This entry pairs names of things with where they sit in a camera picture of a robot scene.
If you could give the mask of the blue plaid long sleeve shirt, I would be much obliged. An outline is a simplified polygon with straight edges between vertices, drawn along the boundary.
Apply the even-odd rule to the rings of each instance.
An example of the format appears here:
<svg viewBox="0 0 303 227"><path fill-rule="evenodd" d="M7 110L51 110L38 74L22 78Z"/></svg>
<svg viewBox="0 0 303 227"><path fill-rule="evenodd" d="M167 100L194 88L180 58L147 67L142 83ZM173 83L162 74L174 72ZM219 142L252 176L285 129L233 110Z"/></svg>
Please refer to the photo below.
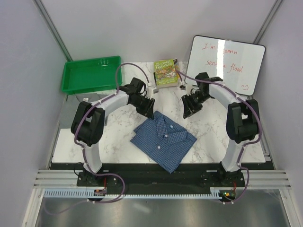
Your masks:
<svg viewBox="0 0 303 227"><path fill-rule="evenodd" d="M155 111L154 118L145 120L134 132L130 142L170 174L197 141L187 129L159 111Z"/></svg>

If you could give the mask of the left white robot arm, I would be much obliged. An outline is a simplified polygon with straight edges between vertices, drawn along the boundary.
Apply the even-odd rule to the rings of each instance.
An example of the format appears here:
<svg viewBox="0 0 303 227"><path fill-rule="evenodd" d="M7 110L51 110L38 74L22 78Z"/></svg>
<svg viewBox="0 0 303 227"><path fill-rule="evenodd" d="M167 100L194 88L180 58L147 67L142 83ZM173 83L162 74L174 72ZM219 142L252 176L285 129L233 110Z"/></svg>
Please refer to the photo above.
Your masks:
<svg viewBox="0 0 303 227"><path fill-rule="evenodd" d="M104 181L104 175L99 171L102 161L98 143L103 135L107 117L123 106L132 105L137 113L153 119L155 99L152 96L156 90L151 83L145 84L138 78L132 78L130 84L120 86L111 95L92 103L80 102L71 132L74 134L75 144L82 148L84 168L90 171L87 180L93 186L99 186Z"/></svg>

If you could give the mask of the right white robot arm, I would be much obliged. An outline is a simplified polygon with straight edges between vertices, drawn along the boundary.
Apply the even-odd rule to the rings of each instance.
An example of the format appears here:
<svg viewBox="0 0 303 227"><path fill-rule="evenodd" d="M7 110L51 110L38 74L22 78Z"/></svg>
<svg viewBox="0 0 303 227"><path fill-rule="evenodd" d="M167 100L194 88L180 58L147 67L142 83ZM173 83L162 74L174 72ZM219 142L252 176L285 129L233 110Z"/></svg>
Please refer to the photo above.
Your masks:
<svg viewBox="0 0 303 227"><path fill-rule="evenodd" d="M217 174L217 181L222 186L228 186L234 180L233 172L242 169L241 161L245 148L255 144L262 137L262 125L259 119L258 102L255 99L245 100L228 88L220 77L210 78L206 72L199 73L189 80L196 82L198 89L182 82L180 86L186 91L182 96L183 118L186 119L198 113L203 103L208 99L216 99L226 110L226 132L229 144L221 166L223 171Z"/></svg>

